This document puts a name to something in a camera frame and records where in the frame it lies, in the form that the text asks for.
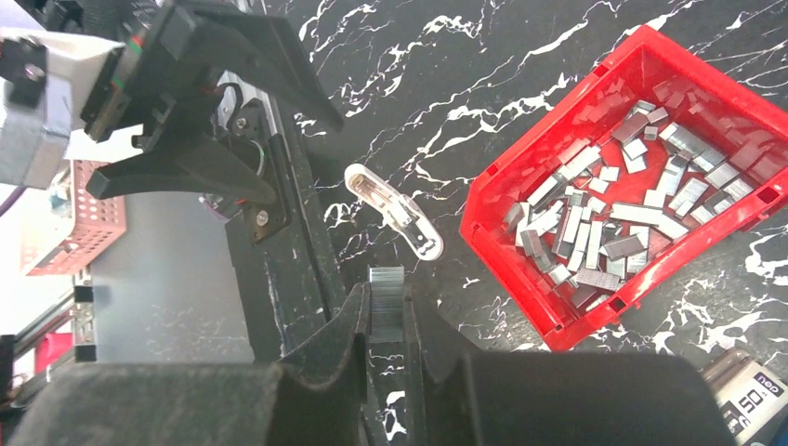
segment marble tabletop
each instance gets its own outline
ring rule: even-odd
[[[778,107],[788,107],[788,0],[266,0],[294,25],[344,114],[335,133],[298,117],[346,285],[402,264],[417,294],[483,348],[546,349],[458,234],[474,177],[638,26],[649,24]],[[418,262],[342,183],[363,163],[418,202],[446,248]],[[577,349],[657,351],[706,364],[744,346],[788,377],[788,210],[711,247]],[[383,411],[404,439],[402,358]]]

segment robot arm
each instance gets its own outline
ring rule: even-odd
[[[112,14],[91,9],[96,2],[77,3],[84,8],[83,21],[97,20],[121,34]],[[153,8],[144,12],[150,15]],[[258,160],[254,166],[243,160],[244,150],[257,154],[266,141],[250,141],[238,129],[219,138],[211,123],[224,96],[217,88],[224,71],[334,129],[342,127],[286,20],[244,14],[226,3],[168,0],[152,20],[132,21],[124,44],[2,31],[4,48],[19,51],[0,53],[0,67],[7,66],[0,69],[0,182],[45,188],[73,130],[84,129],[101,142],[117,129],[142,124],[132,144],[143,153],[98,169],[87,186],[96,198],[188,190],[272,204],[276,197],[265,175],[256,173]],[[33,55],[44,56],[33,63]],[[210,163],[201,161],[209,155]]]
[[[0,183],[45,189],[112,51],[98,37],[0,29]]]

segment red crate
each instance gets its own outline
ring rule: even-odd
[[[602,155],[623,166],[611,130],[639,99],[664,105],[670,121],[684,125],[726,153],[757,189],[708,224],[690,217],[692,231],[656,255],[648,266],[603,305],[582,312],[570,302],[568,283],[554,288],[532,261],[517,252],[503,219],[515,201],[569,161],[586,139]],[[642,203],[663,171],[666,153],[659,141],[647,156],[646,171],[619,180],[604,195],[607,203]],[[482,172],[470,187],[460,233],[554,350],[573,347],[690,262],[708,246],[746,230],[788,203],[788,115],[737,84],[664,35],[641,26],[597,66],[556,108]],[[668,243],[652,237],[651,252]]]

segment metal bracket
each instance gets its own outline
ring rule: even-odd
[[[287,162],[278,152],[272,150],[270,145],[273,139],[281,137],[273,137],[265,143],[258,142],[265,137],[266,128],[266,114],[262,102],[259,100],[249,101],[238,111],[234,121],[230,123],[230,132],[233,135],[248,139],[260,149],[262,171],[259,175],[274,190],[274,200],[271,203],[247,200],[241,206],[243,222],[249,231],[252,243],[262,242],[279,232],[290,222],[288,206],[284,202],[284,184],[280,174],[280,172],[286,171]]]

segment screw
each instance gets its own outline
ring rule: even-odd
[[[257,225],[260,227],[266,226],[269,224],[269,213],[266,211],[260,211],[257,213]]]
[[[33,82],[38,82],[44,77],[44,70],[41,69],[38,65],[33,65],[28,63],[25,65],[25,76]]]

